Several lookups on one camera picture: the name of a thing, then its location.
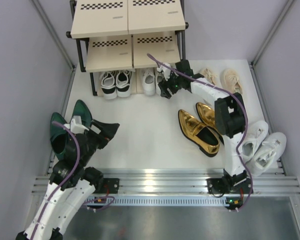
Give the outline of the white sneaker one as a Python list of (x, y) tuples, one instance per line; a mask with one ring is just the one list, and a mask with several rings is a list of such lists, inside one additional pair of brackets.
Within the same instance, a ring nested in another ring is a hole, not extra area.
[(165, 79), (164, 75), (158, 71), (157, 68), (154, 69), (154, 75), (155, 75), (155, 86), (157, 89), (159, 89), (159, 83)]
[(154, 69), (142, 68), (140, 70), (140, 78), (143, 93), (147, 96), (153, 96), (156, 93)]

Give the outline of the black white sneaker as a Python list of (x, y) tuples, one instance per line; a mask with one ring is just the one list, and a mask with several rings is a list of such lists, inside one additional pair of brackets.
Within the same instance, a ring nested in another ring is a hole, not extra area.
[(132, 72), (129, 70), (118, 71), (115, 78), (115, 86), (117, 96), (120, 98), (127, 98), (131, 95), (131, 79)]
[(113, 100), (117, 97), (116, 89), (116, 72), (104, 71), (100, 74), (100, 87), (103, 92), (103, 97), (106, 100)]

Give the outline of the gold loafer one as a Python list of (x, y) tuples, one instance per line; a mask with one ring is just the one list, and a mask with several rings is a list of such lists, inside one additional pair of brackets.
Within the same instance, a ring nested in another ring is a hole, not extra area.
[(178, 123), (184, 137), (196, 144), (201, 152), (210, 158), (217, 155), (220, 141), (205, 123), (183, 109), (178, 111)]
[(215, 112), (212, 108), (210, 108), (208, 105), (197, 102), (195, 104), (196, 112), (199, 117), (199, 119), (205, 123), (208, 127), (215, 128), (216, 122), (215, 122)]

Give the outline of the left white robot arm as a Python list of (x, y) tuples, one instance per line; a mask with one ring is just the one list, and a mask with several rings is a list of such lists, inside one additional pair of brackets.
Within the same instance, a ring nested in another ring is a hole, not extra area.
[(58, 158), (42, 203), (30, 225), (18, 233), (18, 240), (61, 240), (85, 200), (104, 188), (104, 175), (87, 164), (97, 150), (115, 136), (120, 124), (79, 115), (70, 122), (57, 112), (50, 119), (50, 144)]

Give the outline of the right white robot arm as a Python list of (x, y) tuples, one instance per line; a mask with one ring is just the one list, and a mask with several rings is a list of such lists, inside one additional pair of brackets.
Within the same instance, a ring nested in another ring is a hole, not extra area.
[(203, 100), (195, 104), (197, 116), (183, 109), (178, 111), (183, 136), (208, 157), (215, 157), (220, 146), (224, 146), (223, 176), (208, 180), (208, 192), (216, 198), (230, 193), (243, 194), (252, 183), (252, 177), (242, 157), (248, 127), (242, 95), (218, 87), (208, 72), (194, 73), (188, 60), (176, 63), (175, 67), (158, 62), (157, 71), (163, 75), (158, 83), (161, 97), (170, 99), (184, 89)]

